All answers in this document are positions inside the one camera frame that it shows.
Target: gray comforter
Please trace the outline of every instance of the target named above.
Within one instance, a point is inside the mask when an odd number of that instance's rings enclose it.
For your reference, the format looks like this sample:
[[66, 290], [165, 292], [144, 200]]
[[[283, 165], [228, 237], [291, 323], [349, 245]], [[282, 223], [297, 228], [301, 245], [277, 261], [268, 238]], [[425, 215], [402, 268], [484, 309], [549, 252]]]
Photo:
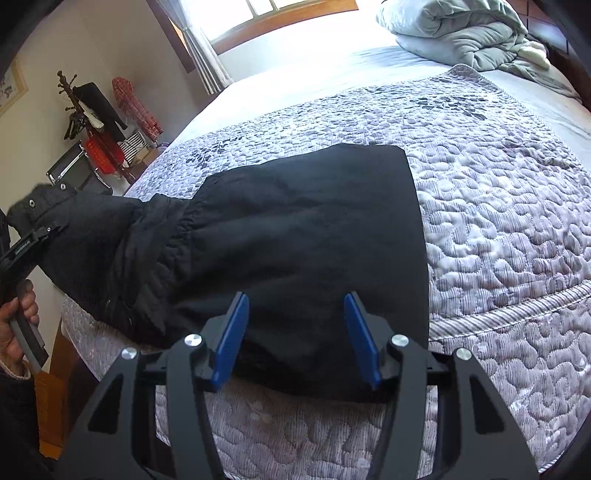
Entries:
[[402, 48], [426, 59], [503, 70], [579, 98], [505, 0], [387, 0], [376, 20]]

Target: coat rack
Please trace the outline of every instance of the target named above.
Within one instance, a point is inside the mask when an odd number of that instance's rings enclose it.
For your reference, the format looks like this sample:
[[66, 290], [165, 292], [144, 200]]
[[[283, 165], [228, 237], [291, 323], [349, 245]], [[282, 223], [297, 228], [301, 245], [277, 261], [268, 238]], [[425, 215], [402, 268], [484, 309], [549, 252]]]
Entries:
[[130, 170], [128, 168], [124, 167], [123, 165], [120, 165], [119, 162], [117, 162], [115, 157], [111, 154], [109, 149], [106, 147], [105, 143], [103, 142], [103, 139], [100, 137], [97, 130], [90, 124], [89, 121], [87, 121], [86, 117], [84, 116], [84, 109], [82, 108], [82, 106], [80, 105], [80, 102], [74, 96], [74, 93], [72, 92], [72, 83], [74, 83], [74, 80], [76, 79], [76, 77], [78, 75], [74, 75], [72, 80], [69, 82], [67, 81], [66, 77], [61, 72], [61, 70], [59, 72], [57, 72], [57, 76], [60, 78], [60, 83], [57, 85], [58, 88], [61, 88], [61, 90], [59, 91], [59, 94], [61, 95], [62, 93], [65, 93], [73, 105], [73, 106], [66, 108], [66, 112], [70, 111], [70, 110], [74, 110], [76, 113], [78, 113], [79, 115], [84, 117], [83, 127], [86, 128], [86, 131], [89, 133], [89, 136], [96, 139], [99, 146], [105, 152], [105, 155], [107, 156], [107, 158], [109, 159], [111, 164], [115, 167], [115, 169], [119, 173], [121, 173], [121, 175], [123, 175], [123, 178], [125, 180], [127, 180], [127, 182], [130, 185], [133, 185], [135, 183], [135, 181], [137, 180], [137, 178], [134, 177], [134, 175], [130, 172]]

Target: red plaid cloth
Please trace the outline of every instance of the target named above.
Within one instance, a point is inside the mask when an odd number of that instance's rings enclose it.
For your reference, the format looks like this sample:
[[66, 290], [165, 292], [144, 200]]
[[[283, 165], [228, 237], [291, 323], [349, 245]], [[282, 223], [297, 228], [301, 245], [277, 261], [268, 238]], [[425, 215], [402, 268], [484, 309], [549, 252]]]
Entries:
[[142, 131], [155, 142], [162, 133], [162, 128], [150, 111], [135, 96], [134, 86], [131, 82], [121, 77], [115, 77], [113, 79], [113, 93], [119, 108], [133, 118]]

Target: silver screw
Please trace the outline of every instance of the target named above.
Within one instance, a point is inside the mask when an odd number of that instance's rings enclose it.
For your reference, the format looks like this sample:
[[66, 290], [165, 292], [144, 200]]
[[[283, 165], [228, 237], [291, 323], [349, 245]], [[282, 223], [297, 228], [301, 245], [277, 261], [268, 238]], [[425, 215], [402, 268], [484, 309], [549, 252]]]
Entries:
[[188, 346], [199, 346], [201, 345], [202, 341], [203, 338], [197, 333], [192, 333], [191, 335], [187, 335], [185, 337], [185, 344]]
[[408, 337], [406, 335], [400, 335], [400, 334], [394, 335], [390, 339], [390, 341], [394, 345], [400, 346], [400, 347], [403, 347], [403, 346], [407, 346], [408, 345]]
[[457, 349], [456, 356], [460, 360], [469, 360], [470, 358], [472, 358], [472, 352], [467, 348], [459, 348]]
[[133, 360], [135, 356], [138, 354], [138, 351], [133, 348], [132, 346], [126, 347], [121, 352], [121, 356], [126, 360]]

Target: black jacket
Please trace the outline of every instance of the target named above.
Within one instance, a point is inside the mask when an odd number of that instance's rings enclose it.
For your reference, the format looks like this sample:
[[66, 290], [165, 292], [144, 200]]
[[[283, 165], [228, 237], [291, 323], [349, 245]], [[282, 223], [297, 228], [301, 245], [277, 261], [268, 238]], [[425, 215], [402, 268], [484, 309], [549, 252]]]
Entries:
[[342, 144], [236, 168], [209, 177], [191, 200], [40, 186], [8, 220], [19, 233], [67, 222], [40, 267], [139, 343], [168, 347], [244, 291], [251, 315], [235, 374], [276, 390], [376, 400], [343, 320], [352, 290], [427, 346], [423, 224], [397, 147]]
[[105, 98], [105, 95], [103, 95], [94, 82], [74, 87], [72, 92], [78, 100], [81, 100], [86, 106], [94, 110], [99, 120], [105, 124], [105, 131], [109, 133], [113, 140], [116, 142], [122, 142], [125, 140], [125, 136], [123, 132], [119, 130], [117, 124], [119, 124], [123, 130], [127, 128], [127, 125], [125, 125], [119, 114], [115, 111], [113, 106]]
[[39, 453], [35, 384], [0, 368], [0, 469], [7, 479], [51, 480], [53, 460]]

